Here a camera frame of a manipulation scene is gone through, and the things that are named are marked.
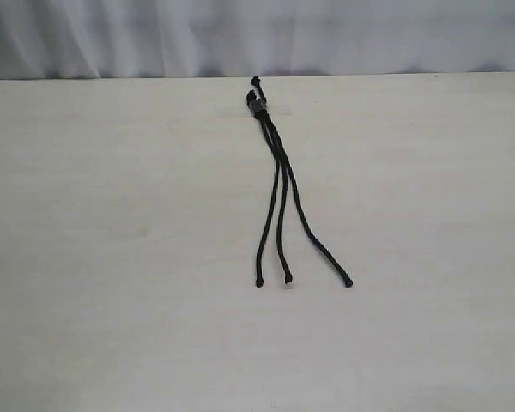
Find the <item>clear adhesive tape strip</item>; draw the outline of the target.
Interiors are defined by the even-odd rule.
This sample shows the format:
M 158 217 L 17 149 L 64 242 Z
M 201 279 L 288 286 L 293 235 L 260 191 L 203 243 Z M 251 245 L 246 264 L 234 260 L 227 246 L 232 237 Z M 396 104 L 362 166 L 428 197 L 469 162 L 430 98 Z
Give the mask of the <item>clear adhesive tape strip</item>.
M 269 106 L 268 113 L 271 117 L 291 116 L 292 110 L 287 105 Z M 252 118 L 253 115 L 247 106 L 218 106 L 215 109 L 218 118 Z

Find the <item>white backdrop curtain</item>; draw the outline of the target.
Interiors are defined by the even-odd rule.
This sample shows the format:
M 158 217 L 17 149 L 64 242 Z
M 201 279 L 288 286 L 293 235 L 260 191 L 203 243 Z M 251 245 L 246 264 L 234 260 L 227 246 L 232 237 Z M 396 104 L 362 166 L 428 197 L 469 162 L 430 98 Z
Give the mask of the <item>white backdrop curtain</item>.
M 0 79 L 515 71 L 515 1 L 0 1 Z

